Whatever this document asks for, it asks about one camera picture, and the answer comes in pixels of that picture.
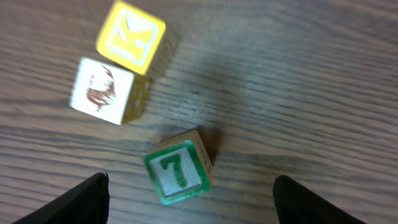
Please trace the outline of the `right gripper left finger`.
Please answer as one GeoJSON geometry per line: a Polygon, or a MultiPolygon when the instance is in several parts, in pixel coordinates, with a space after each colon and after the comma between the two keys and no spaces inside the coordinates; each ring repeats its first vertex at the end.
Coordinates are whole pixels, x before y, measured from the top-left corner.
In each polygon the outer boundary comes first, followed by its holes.
{"type": "Polygon", "coordinates": [[[109,177],[99,172],[13,224],[107,224],[109,177]]]}

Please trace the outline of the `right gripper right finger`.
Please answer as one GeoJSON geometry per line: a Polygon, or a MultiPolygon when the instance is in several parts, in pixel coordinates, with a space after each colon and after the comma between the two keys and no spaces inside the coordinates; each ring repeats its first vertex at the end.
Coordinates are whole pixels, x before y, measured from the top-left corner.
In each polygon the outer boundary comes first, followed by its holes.
{"type": "Polygon", "coordinates": [[[273,186],[280,224],[364,224],[286,175],[273,186]]]}

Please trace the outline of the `green number seven block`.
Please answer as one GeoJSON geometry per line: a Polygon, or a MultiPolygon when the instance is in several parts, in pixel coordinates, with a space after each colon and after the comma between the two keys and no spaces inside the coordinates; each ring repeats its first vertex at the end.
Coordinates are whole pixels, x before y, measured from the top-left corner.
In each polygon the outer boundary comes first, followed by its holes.
{"type": "Polygon", "coordinates": [[[213,165],[196,129],[160,143],[144,157],[144,164],[164,205],[211,189],[213,165]]]}

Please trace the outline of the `white block red picture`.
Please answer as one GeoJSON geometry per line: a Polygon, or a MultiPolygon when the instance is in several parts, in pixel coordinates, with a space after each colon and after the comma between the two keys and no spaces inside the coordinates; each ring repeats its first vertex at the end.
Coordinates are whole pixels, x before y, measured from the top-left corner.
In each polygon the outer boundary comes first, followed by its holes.
{"type": "Polygon", "coordinates": [[[117,125],[139,119],[151,79],[114,65],[80,59],[69,105],[117,125]]]}

